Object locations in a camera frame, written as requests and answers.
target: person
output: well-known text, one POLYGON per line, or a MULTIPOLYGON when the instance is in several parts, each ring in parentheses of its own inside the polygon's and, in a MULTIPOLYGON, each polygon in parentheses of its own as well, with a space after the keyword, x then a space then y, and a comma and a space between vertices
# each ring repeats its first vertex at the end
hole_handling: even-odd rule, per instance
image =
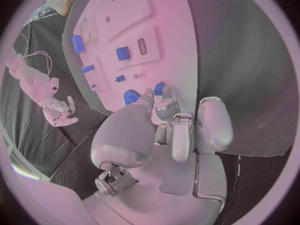
POLYGON ((75 0, 47 0, 48 5, 62 16, 68 16, 75 0))

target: white robot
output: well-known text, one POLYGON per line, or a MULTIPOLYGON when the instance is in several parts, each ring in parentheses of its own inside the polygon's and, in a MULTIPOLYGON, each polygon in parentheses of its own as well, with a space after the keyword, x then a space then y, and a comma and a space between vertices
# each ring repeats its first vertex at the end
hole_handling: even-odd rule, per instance
POLYGON ((45 118, 54 127, 62 127, 78 122, 78 118, 69 118, 75 112, 75 104, 71 96, 67 97, 69 106, 64 101, 58 101, 53 95, 59 89, 59 80, 29 67, 25 58, 14 49, 5 65, 9 73, 19 79, 21 89, 39 106, 42 107, 45 118))
POLYGON ((155 106, 158 129, 151 121, 154 93, 147 88, 108 117, 93 139, 91 159, 104 172, 83 204, 102 224, 208 225, 224 207, 226 174, 215 154, 233 139, 224 103, 200 101, 194 141, 194 114, 180 112, 170 87, 162 95, 155 106))

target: person's arm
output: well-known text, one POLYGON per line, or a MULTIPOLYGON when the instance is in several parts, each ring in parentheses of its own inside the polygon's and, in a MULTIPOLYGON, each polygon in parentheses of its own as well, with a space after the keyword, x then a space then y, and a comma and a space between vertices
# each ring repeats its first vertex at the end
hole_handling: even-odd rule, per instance
POLYGON ((62 16, 68 16, 75 0, 66 0, 62 11, 59 13, 62 16))

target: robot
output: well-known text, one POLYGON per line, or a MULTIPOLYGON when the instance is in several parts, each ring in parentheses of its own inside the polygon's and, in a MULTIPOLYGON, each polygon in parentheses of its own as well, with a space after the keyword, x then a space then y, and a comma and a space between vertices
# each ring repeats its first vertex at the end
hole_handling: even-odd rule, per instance
POLYGON ((25 58, 14 49, 5 65, 9 73, 20 81, 21 89, 39 106, 47 121, 54 127, 68 126, 78 122, 77 117, 69 118, 75 112, 75 104, 71 96, 67 97, 69 106, 64 101, 53 97, 59 89, 59 80, 29 67, 25 58))
POLYGON ((98 191, 83 201, 96 221, 208 225, 223 209, 227 181, 215 152, 233 140, 224 103, 202 99, 195 123, 193 112, 180 111, 169 86, 162 98, 155 106, 158 128, 151 121, 154 92, 147 88, 97 131, 91 159, 104 172, 95 180, 98 191))

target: blue gear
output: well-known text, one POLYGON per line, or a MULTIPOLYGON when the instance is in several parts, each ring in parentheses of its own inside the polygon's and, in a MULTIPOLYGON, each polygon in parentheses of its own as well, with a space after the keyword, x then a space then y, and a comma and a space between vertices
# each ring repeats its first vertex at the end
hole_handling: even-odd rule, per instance
POLYGON ((128 90, 124 92, 124 101, 126 105, 135 103, 141 95, 135 90, 128 90))

